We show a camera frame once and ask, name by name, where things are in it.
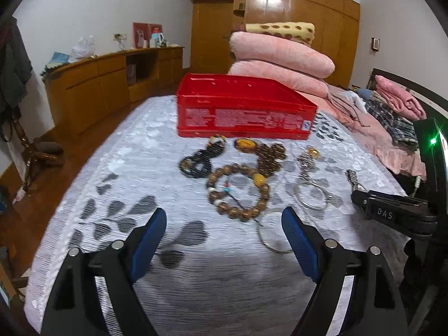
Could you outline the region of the pink bed cover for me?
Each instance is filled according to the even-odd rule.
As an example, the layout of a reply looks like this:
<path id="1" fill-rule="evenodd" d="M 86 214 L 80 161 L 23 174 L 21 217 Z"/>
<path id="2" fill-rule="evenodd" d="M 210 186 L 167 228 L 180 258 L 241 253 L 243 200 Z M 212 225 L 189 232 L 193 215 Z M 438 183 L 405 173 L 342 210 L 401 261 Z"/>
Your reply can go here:
<path id="1" fill-rule="evenodd" d="M 352 136 L 394 174 L 419 176 L 422 180 L 427 178 L 420 153 L 394 144 L 384 127 L 369 113 L 367 114 L 368 125 L 363 127 L 335 108 L 327 97 L 320 98 L 308 93 L 304 93 L 303 96 L 315 103 L 320 111 L 332 116 L 350 130 Z"/>

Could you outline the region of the wall phone unit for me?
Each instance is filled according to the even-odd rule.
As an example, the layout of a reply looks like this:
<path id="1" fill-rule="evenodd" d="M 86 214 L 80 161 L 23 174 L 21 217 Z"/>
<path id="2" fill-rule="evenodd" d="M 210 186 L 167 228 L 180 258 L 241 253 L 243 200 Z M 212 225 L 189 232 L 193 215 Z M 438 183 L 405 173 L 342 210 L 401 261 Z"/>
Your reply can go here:
<path id="1" fill-rule="evenodd" d="M 381 41 L 376 37 L 372 37 L 370 41 L 370 49 L 373 52 L 378 52 L 380 51 L 380 47 L 381 47 Z"/>

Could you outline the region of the dark wooden headboard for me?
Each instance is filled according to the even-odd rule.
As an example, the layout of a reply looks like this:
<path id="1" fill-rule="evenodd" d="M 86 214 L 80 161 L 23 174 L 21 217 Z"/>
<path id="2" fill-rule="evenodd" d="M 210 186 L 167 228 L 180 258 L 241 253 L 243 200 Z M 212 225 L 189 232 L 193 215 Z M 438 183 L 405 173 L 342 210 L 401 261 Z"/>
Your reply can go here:
<path id="1" fill-rule="evenodd" d="M 374 79 L 376 75 L 381 75 L 410 92 L 420 102 L 429 118 L 436 118 L 439 121 L 447 120 L 447 100 L 438 93 L 404 77 L 400 77 L 397 74 L 383 71 L 379 68 L 374 68 L 371 72 L 367 85 L 368 89 L 373 90 L 376 87 L 376 81 Z"/>

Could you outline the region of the wall socket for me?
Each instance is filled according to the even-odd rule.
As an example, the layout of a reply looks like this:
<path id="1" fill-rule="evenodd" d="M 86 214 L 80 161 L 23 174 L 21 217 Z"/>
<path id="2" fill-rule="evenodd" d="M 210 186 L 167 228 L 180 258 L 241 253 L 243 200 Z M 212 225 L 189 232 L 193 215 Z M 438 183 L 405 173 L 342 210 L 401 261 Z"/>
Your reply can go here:
<path id="1" fill-rule="evenodd" d="M 127 35 L 126 34 L 120 34 L 120 33 L 116 33 L 114 35 L 114 40 L 119 41 L 119 40 L 126 40 L 127 39 Z"/>

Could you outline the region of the pink folded towel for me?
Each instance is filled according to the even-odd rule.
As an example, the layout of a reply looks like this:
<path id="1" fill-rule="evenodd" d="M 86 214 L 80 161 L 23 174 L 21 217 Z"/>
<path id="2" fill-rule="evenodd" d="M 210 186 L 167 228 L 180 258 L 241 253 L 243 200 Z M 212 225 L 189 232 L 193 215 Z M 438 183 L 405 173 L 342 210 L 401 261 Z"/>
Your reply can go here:
<path id="1" fill-rule="evenodd" d="M 394 112 L 412 122 L 427 118 L 426 111 L 411 93 L 381 75 L 375 75 L 374 80 L 376 91 L 386 99 L 387 104 Z"/>

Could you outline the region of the lower pink folded quilt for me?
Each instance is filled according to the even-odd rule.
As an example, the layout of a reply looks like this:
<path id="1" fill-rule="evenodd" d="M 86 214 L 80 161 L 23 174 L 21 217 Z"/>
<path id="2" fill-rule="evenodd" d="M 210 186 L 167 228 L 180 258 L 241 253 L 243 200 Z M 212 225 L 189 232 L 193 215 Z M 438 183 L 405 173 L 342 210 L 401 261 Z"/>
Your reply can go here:
<path id="1" fill-rule="evenodd" d="M 293 90 L 320 98 L 326 98 L 330 92 L 323 80 L 268 62 L 239 61 L 230 67 L 228 74 L 276 80 Z"/>

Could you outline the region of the brown slippers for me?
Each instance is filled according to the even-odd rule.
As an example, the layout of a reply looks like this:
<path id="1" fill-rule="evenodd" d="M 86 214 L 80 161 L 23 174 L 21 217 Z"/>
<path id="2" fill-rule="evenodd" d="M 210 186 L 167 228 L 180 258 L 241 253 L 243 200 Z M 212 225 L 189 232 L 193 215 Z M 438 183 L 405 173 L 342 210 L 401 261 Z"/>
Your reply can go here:
<path id="1" fill-rule="evenodd" d="M 60 155 L 64 152 L 62 146 L 57 142 L 38 142 L 33 145 L 38 151 L 49 155 Z"/>

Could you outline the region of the thin silver bangle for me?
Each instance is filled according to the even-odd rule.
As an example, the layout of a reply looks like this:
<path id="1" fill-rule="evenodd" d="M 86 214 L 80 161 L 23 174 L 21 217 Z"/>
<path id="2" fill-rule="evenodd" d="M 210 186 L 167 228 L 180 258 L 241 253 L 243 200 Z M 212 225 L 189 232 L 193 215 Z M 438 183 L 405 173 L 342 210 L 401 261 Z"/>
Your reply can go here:
<path id="1" fill-rule="evenodd" d="M 324 211 L 330 204 L 332 195 L 325 187 L 314 181 L 300 180 L 295 188 L 299 203 L 306 209 Z"/>

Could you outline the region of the plaid folded clothes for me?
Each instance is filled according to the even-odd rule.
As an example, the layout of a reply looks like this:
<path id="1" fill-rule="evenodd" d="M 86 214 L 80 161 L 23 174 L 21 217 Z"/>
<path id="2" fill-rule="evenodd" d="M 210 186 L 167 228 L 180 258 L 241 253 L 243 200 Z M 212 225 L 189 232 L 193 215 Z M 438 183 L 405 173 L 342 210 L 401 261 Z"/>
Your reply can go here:
<path id="1" fill-rule="evenodd" d="M 384 127 L 394 144 L 405 146 L 412 151 L 418 149 L 418 138 L 412 122 L 377 100 L 368 100 L 365 108 Z"/>

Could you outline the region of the white plastic bag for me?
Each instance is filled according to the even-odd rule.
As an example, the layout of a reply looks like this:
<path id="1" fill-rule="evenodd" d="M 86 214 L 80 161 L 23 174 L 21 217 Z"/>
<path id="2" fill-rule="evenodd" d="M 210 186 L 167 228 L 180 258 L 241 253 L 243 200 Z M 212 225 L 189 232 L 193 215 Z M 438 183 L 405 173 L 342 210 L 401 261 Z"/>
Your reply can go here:
<path id="1" fill-rule="evenodd" d="M 83 59 L 91 58 L 95 54 L 95 49 L 96 46 L 93 36 L 89 36 L 88 38 L 81 37 L 77 44 L 72 47 L 68 62 L 75 63 Z"/>

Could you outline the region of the dark grey jacket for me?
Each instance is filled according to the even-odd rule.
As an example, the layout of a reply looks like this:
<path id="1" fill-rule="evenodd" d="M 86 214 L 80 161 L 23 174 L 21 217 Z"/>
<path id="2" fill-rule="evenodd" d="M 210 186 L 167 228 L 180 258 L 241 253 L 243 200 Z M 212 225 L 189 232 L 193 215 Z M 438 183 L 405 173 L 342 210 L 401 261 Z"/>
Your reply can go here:
<path id="1" fill-rule="evenodd" d="M 8 142 L 3 125 L 12 114 L 20 116 L 19 103 L 27 95 L 27 82 L 32 76 L 32 64 L 17 25 L 10 17 L 1 26 L 1 139 Z"/>

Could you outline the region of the long wooden sideboard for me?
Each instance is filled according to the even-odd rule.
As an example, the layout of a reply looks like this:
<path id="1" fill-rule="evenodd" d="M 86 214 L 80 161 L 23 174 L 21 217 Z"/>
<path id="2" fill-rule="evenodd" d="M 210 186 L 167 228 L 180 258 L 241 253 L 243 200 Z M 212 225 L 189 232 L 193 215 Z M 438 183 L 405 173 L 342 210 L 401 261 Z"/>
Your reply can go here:
<path id="1" fill-rule="evenodd" d="M 184 73 L 183 48 L 132 49 L 45 74 L 43 82 L 55 127 L 77 135 L 130 104 L 160 95 Z"/>

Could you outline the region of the large silver bangle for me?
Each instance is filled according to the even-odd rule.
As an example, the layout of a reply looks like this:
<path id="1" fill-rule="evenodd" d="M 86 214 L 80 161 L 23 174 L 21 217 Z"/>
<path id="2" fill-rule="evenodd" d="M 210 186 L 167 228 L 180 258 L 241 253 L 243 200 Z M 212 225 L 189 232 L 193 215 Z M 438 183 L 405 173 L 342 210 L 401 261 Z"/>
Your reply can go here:
<path id="1" fill-rule="evenodd" d="M 263 213 L 257 220 L 257 235 L 268 250 L 284 255 L 292 249 L 283 231 L 282 212 L 281 208 L 273 208 Z"/>

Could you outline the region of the silver wrist watch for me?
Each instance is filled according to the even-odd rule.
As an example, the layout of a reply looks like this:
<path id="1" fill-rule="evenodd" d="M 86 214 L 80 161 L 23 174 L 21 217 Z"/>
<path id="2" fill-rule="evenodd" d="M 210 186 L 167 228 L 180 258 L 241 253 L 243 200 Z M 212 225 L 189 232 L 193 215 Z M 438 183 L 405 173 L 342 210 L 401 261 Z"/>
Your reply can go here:
<path id="1" fill-rule="evenodd" d="M 368 190 L 359 182 L 356 171 L 352 169 L 346 170 L 346 177 L 351 185 L 352 192 L 359 191 L 367 193 Z"/>

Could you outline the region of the beige folded cloth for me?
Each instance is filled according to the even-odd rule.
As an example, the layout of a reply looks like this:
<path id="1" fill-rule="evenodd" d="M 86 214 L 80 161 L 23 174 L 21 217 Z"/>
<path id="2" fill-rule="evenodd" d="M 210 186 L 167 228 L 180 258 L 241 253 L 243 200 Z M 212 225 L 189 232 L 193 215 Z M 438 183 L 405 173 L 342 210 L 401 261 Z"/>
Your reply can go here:
<path id="1" fill-rule="evenodd" d="M 327 98 L 335 108 L 349 116 L 353 121 L 358 122 L 363 127 L 368 125 L 368 112 L 365 108 L 365 102 L 354 91 L 341 90 L 338 87 L 330 86 Z"/>

